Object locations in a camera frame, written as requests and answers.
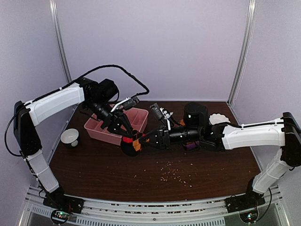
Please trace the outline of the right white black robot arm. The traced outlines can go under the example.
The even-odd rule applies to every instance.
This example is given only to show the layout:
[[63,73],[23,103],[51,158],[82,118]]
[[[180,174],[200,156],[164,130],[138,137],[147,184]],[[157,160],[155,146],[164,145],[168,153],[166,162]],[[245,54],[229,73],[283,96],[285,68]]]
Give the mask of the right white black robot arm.
[[182,125],[172,127],[168,123],[146,135],[137,135],[135,150],[144,146],[164,150],[173,144],[187,143],[214,152],[249,146],[279,147],[271,163],[249,181],[246,193],[236,199],[246,208],[256,204],[288,170],[301,165],[301,129],[290,112],[272,121],[237,125],[224,115],[209,115],[203,105],[188,103],[182,121]]

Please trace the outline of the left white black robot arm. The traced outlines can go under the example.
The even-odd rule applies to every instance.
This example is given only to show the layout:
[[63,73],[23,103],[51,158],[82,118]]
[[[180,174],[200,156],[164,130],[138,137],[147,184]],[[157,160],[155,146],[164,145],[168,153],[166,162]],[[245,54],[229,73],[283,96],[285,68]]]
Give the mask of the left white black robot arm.
[[[105,79],[96,82],[87,79],[86,76],[103,68],[118,68],[127,76],[145,89],[126,98],[113,107],[110,100],[119,93],[114,81]],[[34,173],[38,182],[49,200],[57,209],[65,209],[70,206],[63,188],[59,185],[49,164],[42,153],[42,144],[36,127],[45,119],[73,105],[83,104],[92,111],[98,120],[103,121],[102,128],[107,128],[110,133],[132,138],[136,131],[131,126],[124,110],[128,110],[139,102],[138,96],[147,95],[148,87],[139,81],[134,75],[119,65],[97,66],[85,74],[72,80],[67,85],[46,93],[34,100],[23,103],[18,101],[14,105],[14,115],[8,122],[13,125],[14,136],[20,147],[18,154],[9,151],[12,156],[21,157]]]

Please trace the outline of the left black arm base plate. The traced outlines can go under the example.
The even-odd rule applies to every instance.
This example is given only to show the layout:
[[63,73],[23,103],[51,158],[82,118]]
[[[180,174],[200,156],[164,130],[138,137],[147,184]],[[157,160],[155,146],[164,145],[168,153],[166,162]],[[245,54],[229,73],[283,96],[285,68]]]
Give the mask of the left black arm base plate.
[[67,213],[80,214],[84,206],[84,200],[81,198],[64,196],[63,200],[59,203],[59,201],[54,202],[47,197],[44,199],[43,205],[54,209],[63,210],[64,212]]

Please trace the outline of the maroon orange purple striped sock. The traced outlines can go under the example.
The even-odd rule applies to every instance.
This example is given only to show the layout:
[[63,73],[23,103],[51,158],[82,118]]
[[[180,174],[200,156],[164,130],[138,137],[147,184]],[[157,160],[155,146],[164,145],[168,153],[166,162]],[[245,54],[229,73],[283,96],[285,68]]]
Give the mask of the maroon orange purple striped sock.
[[183,143],[183,148],[185,151],[192,151],[199,149],[199,130],[198,127],[186,127],[184,119],[181,119],[179,124],[179,139]]

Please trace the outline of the black argyle red orange sock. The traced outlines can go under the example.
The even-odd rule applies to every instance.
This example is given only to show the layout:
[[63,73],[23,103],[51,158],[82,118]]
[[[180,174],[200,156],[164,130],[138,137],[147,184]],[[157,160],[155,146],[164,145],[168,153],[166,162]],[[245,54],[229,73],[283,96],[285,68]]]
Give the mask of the black argyle red orange sock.
[[143,144],[140,139],[144,137],[145,134],[137,133],[132,138],[122,137],[120,142],[120,148],[122,152],[130,157],[135,157],[143,148]]

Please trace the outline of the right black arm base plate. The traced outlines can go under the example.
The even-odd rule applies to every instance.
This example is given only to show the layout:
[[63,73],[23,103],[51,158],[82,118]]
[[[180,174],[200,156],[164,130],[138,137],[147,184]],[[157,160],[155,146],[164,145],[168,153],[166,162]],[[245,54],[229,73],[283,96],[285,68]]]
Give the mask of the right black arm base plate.
[[265,204],[265,199],[262,195],[258,196],[251,194],[233,195],[226,198],[224,201],[228,213],[253,209],[259,205]]

